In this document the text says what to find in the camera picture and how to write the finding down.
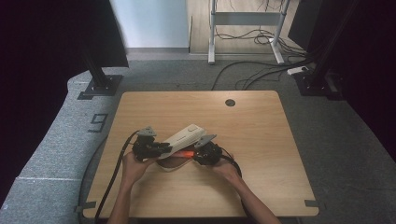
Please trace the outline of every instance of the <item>table top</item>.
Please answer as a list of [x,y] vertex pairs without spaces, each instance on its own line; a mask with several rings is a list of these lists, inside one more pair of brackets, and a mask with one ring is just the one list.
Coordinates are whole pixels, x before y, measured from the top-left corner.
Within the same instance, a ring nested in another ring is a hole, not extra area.
[[[151,126],[161,142],[190,124],[218,135],[213,142],[233,153],[244,180],[276,216],[318,213],[305,205],[315,197],[275,91],[136,91],[122,95],[87,199],[96,207],[84,216],[94,217],[132,132]],[[100,217],[110,216],[120,178],[121,169]],[[195,161],[169,173],[153,164],[132,190],[130,217],[244,215],[233,188]]]

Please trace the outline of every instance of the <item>hand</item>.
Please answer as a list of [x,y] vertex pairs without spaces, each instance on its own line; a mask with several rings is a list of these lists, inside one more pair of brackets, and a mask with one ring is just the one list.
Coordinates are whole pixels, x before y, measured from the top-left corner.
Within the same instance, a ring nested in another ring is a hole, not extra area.
[[236,168],[225,159],[220,159],[218,163],[208,167],[212,169],[216,174],[221,175],[231,183],[240,178],[238,172],[236,171]]
[[146,169],[157,159],[150,158],[146,161],[137,161],[132,151],[125,154],[122,158],[121,186],[131,189],[132,185],[143,176]]

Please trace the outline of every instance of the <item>person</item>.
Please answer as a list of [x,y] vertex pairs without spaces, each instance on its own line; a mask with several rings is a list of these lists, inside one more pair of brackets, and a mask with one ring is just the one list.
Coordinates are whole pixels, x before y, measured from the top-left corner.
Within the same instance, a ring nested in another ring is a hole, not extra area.
[[[132,151],[123,156],[120,190],[107,224],[128,223],[132,187],[143,176],[146,169],[156,160],[152,158],[143,162],[137,161]],[[221,159],[216,165],[207,167],[225,178],[233,186],[246,209],[258,223],[280,224],[279,219],[250,190],[242,177],[237,173],[235,167],[228,161]]]

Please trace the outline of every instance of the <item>metal stand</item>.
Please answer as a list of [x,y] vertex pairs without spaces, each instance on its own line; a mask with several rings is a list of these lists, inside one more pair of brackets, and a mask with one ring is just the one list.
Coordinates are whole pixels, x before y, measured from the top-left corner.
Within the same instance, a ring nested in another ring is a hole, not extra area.
[[122,76],[106,76],[102,68],[93,60],[85,44],[80,42],[79,45],[84,63],[92,75],[92,80],[87,89],[79,94],[78,100],[91,100],[93,96],[113,96],[116,94]]
[[266,25],[277,26],[274,38],[270,39],[271,48],[278,63],[285,61],[278,48],[278,39],[282,31],[283,22],[289,7],[290,0],[285,1],[282,12],[216,12],[216,0],[211,0],[210,11],[210,38],[209,38],[209,64],[215,63],[215,29],[216,25]]

